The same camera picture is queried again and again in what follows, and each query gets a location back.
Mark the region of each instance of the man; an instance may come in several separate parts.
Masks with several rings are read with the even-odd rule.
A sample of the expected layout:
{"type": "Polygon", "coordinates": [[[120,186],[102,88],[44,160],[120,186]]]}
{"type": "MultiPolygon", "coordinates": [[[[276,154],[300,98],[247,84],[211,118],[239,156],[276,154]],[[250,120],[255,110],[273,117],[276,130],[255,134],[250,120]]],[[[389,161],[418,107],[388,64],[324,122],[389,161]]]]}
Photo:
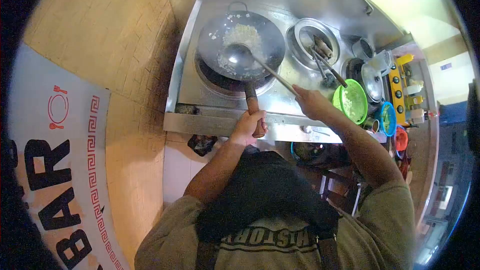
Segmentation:
{"type": "MultiPolygon", "coordinates": [[[[289,176],[289,171],[275,175],[277,172],[268,172],[269,162],[249,160],[252,155],[244,150],[255,143],[252,133],[266,112],[246,112],[228,141],[189,183],[184,196],[165,210],[145,237],[135,256],[135,269],[412,268],[413,203],[398,167],[382,145],[320,92],[298,86],[294,89],[301,96],[297,101],[303,113],[321,120],[339,135],[351,159],[374,188],[359,216],[352,218],[334,209],[332,214],[332,207],[323,206],[326,201],[317,201],[316,195],[303,190],[301,180],[289,176]],[[273,181],[275,177],[286,177],[287,182],[258,188],[258,184],[265,184],[265,172],[273,181]],[[240,223],[243,218],[251,222],[240,223]],[[229,227],[231,223],[239,226],[229,227]],[[332,227],[336,234],[327,236],[325,232],[331,232],[332,227]],[[206,243],[199,243],[199,238],[206,243]],[[332,242],[322,243],[319,239],[332,242]],[[209,240],[217,242],[215,249],[203,246],[209,240]],[[207,266],[201,263],[205,258],[207,266]]],[[[282,164],[276,160],[270,168],[277,171],[282,164]]]]}

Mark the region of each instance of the pot lid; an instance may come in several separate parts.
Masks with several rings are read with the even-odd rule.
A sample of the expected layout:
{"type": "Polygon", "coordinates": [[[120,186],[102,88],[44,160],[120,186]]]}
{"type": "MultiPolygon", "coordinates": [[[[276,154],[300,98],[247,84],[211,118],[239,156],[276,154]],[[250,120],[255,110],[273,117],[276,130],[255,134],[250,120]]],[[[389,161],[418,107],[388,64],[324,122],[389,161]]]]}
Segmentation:
{"type": "Polygon", "coordinates": [[[384,84],[382,76],[378,71],[367,63],[364,63],[361,67],[361,79],[365,86],[365,92],[375,102],[379,102],[382,99],[382,90],[384,84]]]}

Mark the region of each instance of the red pattern border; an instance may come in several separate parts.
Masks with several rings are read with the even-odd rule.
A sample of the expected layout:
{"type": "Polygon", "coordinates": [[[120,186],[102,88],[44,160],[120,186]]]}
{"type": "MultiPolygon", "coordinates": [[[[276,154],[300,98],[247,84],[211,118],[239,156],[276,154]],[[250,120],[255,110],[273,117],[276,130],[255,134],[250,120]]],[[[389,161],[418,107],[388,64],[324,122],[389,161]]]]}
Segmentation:
{"type": "MultiPolygon", "coordinates": [[[[97,114],[99,111],[100,98],[98,96],[92,97],[92,102],[90,104],[90,112],[97,114]]],[[[87,136],[87,165],[88,165],[88,184],[90,186],[90,197],[92,200],[93,213],[97,219],[98,231],[102,237],[102,242],[105,244],[105,250],[110,257],[115,269],[123,270],[123,266],[120,261],[117,259],[117,255],[112,249],[112,245],[109,241],[109,236],[105,227],[105,222],[103,220],[103,211],[100,204],[99,191],[97,188],[97,173],[94,171],[96,166],[95,161],[95,138],[97,130],[97,116],[90,115],[88,119],[88,133],[87,136]]]]}

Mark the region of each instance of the right hand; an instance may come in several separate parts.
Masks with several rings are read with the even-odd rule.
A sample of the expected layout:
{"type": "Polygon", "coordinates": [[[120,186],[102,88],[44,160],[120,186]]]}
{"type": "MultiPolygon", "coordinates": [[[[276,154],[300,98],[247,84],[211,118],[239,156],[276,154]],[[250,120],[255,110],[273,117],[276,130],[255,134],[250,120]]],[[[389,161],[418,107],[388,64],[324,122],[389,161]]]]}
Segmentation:
{"type": "Polygon", "coordinates": [[[265,116],[267,115],[266,111],[258,111],[254,114],[249,114],[248,111],[244,112],[243,115],[237,122],[237,126],[230,136],[230,141],[242,145],[248,146],[255,144],[257,139],[255,139],[252,134],[257,128],[257,122],[261,119],[261,127],[265,131],[265,134],[268,132],[268,125],[265,123],[265,116]]]}
{"type": "Polygon", "coordinates": [[[297,85],[292,87],[300,95],[295,100],[300,105],[301,111],[310,119],[322,120],[326,115],[338,111],[319,91],[307,90],[297,85]]]}

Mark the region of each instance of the green plastic basket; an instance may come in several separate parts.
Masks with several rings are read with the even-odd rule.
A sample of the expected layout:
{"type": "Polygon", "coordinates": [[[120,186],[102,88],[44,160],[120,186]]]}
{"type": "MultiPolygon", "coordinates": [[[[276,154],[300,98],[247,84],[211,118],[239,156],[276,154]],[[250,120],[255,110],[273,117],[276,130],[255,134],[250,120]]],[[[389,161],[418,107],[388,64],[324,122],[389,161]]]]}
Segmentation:
{"type": "Polygon", "coordinates": [[[339,86],[333,94],[332,104],[356,124],[367,118],[368,101],[363,87],[354,79],[345,79],[347,88],[339,86]]]}

